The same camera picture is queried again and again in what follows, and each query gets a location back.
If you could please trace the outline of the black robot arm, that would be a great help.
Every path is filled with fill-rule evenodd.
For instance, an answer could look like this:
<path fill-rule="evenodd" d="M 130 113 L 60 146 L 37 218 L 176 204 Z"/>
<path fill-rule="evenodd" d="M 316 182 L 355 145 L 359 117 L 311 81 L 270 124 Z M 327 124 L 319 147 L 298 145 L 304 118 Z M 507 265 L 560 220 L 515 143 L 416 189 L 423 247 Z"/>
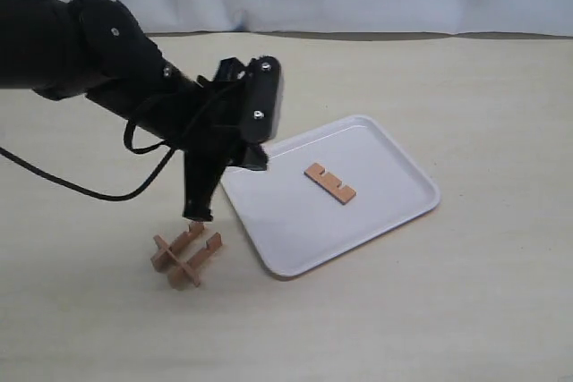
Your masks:
<path fill-rule="evenodd" d="M 124 146 L 137 128 L 184 156 L 186 219 L 209 222 L 229 167 L 264 171 L 269 120 L 249 126 L 276 98 L 278 80 L 259 59 L 223 60 L 212 79 L 188 78 L 113 0 L 1 0 L 1 85 L 61 101 L 84 96 L 125 119 Z"/>

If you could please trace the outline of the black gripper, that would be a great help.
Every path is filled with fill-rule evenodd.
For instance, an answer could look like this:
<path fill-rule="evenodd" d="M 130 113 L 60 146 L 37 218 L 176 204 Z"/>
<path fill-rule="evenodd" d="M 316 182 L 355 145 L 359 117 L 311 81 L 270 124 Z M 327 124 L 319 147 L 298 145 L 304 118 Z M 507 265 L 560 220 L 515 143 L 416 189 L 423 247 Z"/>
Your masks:
<path fill-rule="evenodd" d="M 183 217 L 212 221 L 211 201 L 225 169 L 260 172 L 269 156 L 261 144 L 244 139 L 241 122 L 251 90 L 251 65 L 236 57 L 221 60 L 215 75 L 192 80 L 175 67 L 170 71 L 174 91 L 175 134 L 169 139 L 184 154 Z"/>

